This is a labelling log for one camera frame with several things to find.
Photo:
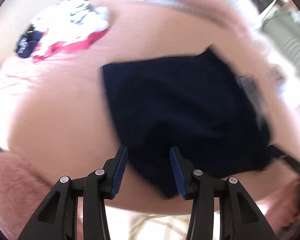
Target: pink fuzzy fabric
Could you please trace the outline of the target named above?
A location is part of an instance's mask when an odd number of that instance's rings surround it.
[[[26,161],[13,153],[0,153],[0,230],[8,240],[17,240],[50,189]],[[78,236],[82,239],[81,221]]]

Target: wall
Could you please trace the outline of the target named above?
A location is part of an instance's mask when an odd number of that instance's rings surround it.
[[[41,10],[59,0],[5,0],[0,7],[0,65],[13,53],[21,33]]]

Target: silver screw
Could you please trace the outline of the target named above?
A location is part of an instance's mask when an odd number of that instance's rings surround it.
[[[96,175],[103,175],[103,174],[105,174],[105,171],[103,170],[103,169],[98,169],[98,170],[96,170]]]
[[[238,182],[238,180],[234,177],[229,178],[229,182],[232,184],[236,184]]]
[[[196,176],[201,176],[203,174],[202,170],[194,170],[193,174]]]
[[[63,176],[61,179],[60,179],[60,182],[61,183],[66,183],[69,181],[69,178],[67,176]]]

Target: white wall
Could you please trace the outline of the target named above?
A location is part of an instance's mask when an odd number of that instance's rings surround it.
[[[13,53],[19,36],[41,10],[59,0],[5,0],[0,7],[0,65]]]

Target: metal pin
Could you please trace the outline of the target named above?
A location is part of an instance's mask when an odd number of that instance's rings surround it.
[[[238,182],[238,180],[234,177],[229,178],[229,182],[232,184],[236,184]]]
[[[196,176],[201,176],[203,174],[202,170],[194,170],[193,174]]]
[[[60,182],[61,183],[66,183],[69,181],[69,178],[67,176],[63,176],[61,179],[60,179]]]
[[[103,169],[98,169],[98,170],[96,170],[96,175],[103,175],[103,174],[105,174],[105,171],[103,170]]]

